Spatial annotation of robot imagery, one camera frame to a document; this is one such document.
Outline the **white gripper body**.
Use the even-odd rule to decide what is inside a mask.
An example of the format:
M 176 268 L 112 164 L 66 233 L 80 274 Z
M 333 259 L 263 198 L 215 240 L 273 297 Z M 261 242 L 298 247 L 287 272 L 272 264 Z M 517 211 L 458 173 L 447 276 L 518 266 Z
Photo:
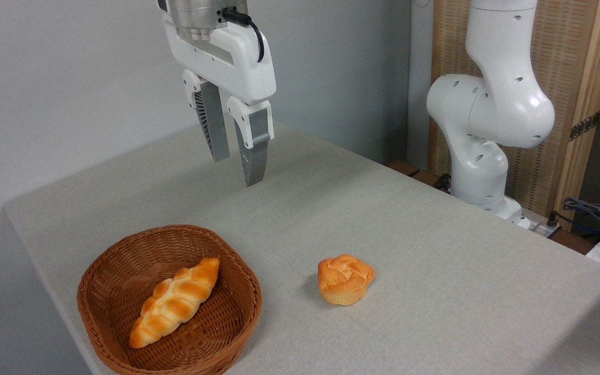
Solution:
M 259 43 L 253 29 L 229 23 L 214 29 L 208 41 L 186 41 L 169 15 L 162 19 L 173 56 L 188 71 L 249 105 L 264 102 L 276 92 L 269 45 L 264 41 L 265 56 L 258 62 Z

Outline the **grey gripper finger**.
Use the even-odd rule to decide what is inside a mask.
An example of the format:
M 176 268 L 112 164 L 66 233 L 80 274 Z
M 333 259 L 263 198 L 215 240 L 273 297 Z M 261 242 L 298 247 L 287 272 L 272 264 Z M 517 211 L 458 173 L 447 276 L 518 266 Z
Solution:
M 268 143 L 274 139 L 273 117 L 269 101 L 248 105 L 231 96 L 229 114 L 235 120 L 236 137 L 247 187 L 264 180 Z
M 196 111 L 204 138 L 214 161 L 230 156 L 219 88 L 186 69 L 183 72 L 190 108 Z

